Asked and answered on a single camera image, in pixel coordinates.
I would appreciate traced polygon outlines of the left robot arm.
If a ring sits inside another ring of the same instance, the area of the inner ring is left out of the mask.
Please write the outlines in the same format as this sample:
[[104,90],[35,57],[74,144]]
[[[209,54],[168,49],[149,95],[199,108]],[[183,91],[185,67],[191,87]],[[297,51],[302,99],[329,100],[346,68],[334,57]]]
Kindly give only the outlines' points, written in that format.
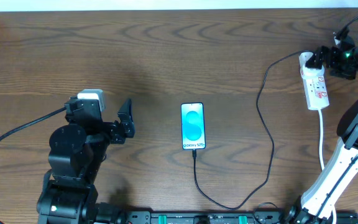
[[132,101],[117,112],[119,119],[104,122],[100,100],[72,97],[64,104],[67,125],[50,139],[42,193],[37,202],[39,223],[127,223],[125,211],[97,203],[94,182],[111,144],[124,144],[135,134]]

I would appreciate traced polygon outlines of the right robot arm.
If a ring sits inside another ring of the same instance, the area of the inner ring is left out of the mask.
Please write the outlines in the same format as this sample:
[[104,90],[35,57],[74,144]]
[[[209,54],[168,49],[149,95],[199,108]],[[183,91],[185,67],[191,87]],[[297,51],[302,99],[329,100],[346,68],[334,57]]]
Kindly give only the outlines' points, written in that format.
[[[309,110],[327,107],[324,70],[335,77],[354,80],[358,72],[358,46],[349,27],[335,33],[334,47],[321,46],[299,56]],[[314,184],[298,197],[284,223],[358,223],[358,214],[336,212],[335,203],[358,173],[358,100],[344,113],[337,126],[338,140],[328,163]]]

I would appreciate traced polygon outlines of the blue Samsung Galaxy smartphone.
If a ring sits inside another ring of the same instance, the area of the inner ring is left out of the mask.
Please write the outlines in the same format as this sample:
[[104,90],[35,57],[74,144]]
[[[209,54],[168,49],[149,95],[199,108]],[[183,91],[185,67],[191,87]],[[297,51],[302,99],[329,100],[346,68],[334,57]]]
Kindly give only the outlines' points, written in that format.
[[206,147],[204,105],[202,102],[181,104],[181,146],[183,150]]

